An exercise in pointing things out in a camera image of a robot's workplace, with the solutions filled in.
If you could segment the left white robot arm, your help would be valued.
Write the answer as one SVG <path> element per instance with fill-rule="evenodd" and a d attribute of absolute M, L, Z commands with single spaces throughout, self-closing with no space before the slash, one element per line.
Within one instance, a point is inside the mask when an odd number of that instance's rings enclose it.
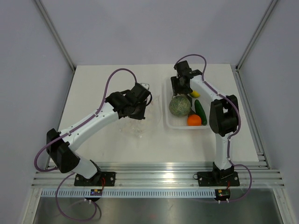
<path fill-rule="evenodd" d="M 148 99 L 152 99 L 152 95 L 149 85 L 144 83 L 135 83 L 131 90 L 111 93 L 99 109 L 76 124 L 60 132 L 49 130 L 48 155 L 61 173 L 76 173 L 80 186 L 102 185 L 105 181 L 101 169 L 76 150 L 100 129 L 121 118 L 144 119 Z"/>

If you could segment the orange fruit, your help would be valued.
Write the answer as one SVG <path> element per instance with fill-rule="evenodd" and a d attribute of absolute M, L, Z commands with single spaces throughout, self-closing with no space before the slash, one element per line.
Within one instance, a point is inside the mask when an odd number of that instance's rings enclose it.
<path fill-rule="evenodd" d="M 188 126 L 201 126 L 202 125 L 201 117 L 197 114 L 192 114 L 188 116 L 187 124 Z"/>

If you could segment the clear zip top bag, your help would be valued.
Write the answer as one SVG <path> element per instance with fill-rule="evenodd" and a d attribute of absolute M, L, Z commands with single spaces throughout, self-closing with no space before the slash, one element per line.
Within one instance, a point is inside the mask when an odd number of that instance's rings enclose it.
<path fill-rule="evenodd" d="M 120 119 L 117 123 L 119 131 L 127 136 L 141 138 L 157 128 L 162 118 L 160 99 L 161 96 L 156 95 L 140 113 Z"/>

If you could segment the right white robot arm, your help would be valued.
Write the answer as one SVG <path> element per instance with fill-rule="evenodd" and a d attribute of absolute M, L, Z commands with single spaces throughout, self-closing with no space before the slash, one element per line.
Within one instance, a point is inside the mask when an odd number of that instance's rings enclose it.
<path fill-rule="evenodd" d="M 176 76 L 171 77 L 174 96 L 189 95 L 192 91 L 210 102 L 208 124 L 216 137 L 216 156 L 211 171 L 199 171 L 196 179 L 201 187 L 239 186 L 238 173 L 231 161 L 230 148 L 232 137 L 241 129 L 238 99 L 235 95 L 225 96 L 204 78 L 204 71 L 192 70 L 187 61 L 180 59 L 174 69 Z"/>

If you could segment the green cucumber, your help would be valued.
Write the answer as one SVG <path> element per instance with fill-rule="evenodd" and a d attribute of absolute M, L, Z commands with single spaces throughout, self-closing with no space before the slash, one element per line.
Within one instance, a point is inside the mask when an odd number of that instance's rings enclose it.
<path fill-rule="evenodd" d="M 194 107 L 195 107 L 196 114 L 201 118 L 202 125 L 206 126 L 207 125 L 206 113 L 199 100 L 194 101 Z"/>

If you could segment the green netted melon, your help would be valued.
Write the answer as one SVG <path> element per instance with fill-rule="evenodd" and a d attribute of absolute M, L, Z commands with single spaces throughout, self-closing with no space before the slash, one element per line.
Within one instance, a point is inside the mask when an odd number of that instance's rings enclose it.
<path fill-rule="evenodd" d="M 184 117 L 190 113 L 191 103 L 185 96 L 176 96 L 170 101 L 169 110 L 176 117 Z"/>

